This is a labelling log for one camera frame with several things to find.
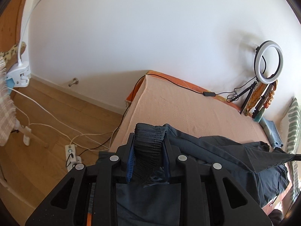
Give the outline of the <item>pink plaid blanket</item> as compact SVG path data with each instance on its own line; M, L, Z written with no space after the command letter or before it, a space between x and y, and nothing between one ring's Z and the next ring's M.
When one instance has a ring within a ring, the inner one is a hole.
M0 145L4 146L16 125L16 109L6 84L6 63L1 57Z

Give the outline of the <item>dark blue pants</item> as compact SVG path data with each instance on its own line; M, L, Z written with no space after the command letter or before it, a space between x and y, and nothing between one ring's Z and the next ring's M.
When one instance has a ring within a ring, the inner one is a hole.
M92 225L271 225L262 210L272 185L287 183L285 163L300 155L263 142L196 138L168 124L135 127L135 166L126 183L120 158L101 152L87 168L95 183ZM163 139L179 148L182 175L166 178Z

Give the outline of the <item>green striped white cushion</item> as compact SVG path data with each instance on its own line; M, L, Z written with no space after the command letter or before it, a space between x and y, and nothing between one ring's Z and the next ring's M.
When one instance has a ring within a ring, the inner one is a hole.
M288 154L298 154L300 145L300 103L294 98L286 109L280 122L281 139L284 143L283 150ZM297 161L288 162L293 193L300 192Z

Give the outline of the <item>folded grey tripod stand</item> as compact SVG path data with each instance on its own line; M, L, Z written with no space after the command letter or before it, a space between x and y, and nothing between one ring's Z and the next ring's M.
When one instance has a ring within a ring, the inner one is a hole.
M277 82L275 81L268 85L267 90L261 96L252 114L252 118L255 122L259 122L261 120L265 109L267 109L270 106L272 100L274 99L274 92L276 88Z

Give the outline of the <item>black mini tripod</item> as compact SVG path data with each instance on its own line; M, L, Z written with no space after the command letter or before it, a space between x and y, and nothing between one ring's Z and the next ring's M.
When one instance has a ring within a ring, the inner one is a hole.
M245 90L243 90L240 94L238 94L238 98L240 98L241 96L243 96L244 94L247 93L247 97L245 98L242 106L241 106L241 110L240 110L240 114L243 113L243 110L245 109L247 103L249 102L251 95L254 91L254 89L256 88L258 82L254 81L249 87L247 87Z

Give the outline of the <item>orange patterned scarf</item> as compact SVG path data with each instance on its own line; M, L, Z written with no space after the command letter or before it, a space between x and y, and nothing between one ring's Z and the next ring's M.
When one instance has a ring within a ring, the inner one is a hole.
M251 95L249 102L247 103L245 109L243 110L243 114L245 116L251 116L255 110L256 105L258 104L261 96L267 90L269 84L259 83L259 85L255 88L254 92Z

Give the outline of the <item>white power adapter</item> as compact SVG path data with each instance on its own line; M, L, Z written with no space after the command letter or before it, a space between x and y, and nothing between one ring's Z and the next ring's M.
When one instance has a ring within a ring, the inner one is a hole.
M28 126L26 126L25 129L26 129L28 132L31 132L31 131L32 131ZM26 136L26 135L24 134L24 137L23 137L23 142L24 142L24 144L25 144L26 146L29 146L29 145L30 145L30 141L31 141L31 138L30 138L29 136Z

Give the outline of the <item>bed with peach sheet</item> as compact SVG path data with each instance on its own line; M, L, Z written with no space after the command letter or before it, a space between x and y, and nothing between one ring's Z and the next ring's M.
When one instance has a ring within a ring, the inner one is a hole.
M263 128L250 117L241 116L235 108L217 99L176 87L156 76L143 78L115 138L112 153L127 143L129 135L140 123L153 126L168 124L196 138L222 136L241 144L263 142L269 146L270 152L273 151ZM270 186L267 190L269 201L262 210L287 188L288 183L287 176L286 184Z

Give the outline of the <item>white power strip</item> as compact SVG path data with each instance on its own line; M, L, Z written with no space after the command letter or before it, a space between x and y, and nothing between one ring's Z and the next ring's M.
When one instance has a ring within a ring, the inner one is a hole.
M74 166L82 162L80 156L77 156L75 145L69 144L65 146L66 169L69 172Z

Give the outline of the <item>leopard print cloth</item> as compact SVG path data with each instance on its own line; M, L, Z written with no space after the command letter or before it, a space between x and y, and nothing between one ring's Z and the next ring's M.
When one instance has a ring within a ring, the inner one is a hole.
M17 63L17 52L18 44L15 44L6 52L1 52L1 58L3 58L5 62L6 70L9 70L15 63Z

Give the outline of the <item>metal door stopper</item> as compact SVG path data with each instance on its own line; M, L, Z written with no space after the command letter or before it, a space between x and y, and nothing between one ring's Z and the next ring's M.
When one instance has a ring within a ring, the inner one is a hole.
M72 82L68 84L69 87L73 86L73 85L77 85L79 83L78 78L73 78Z

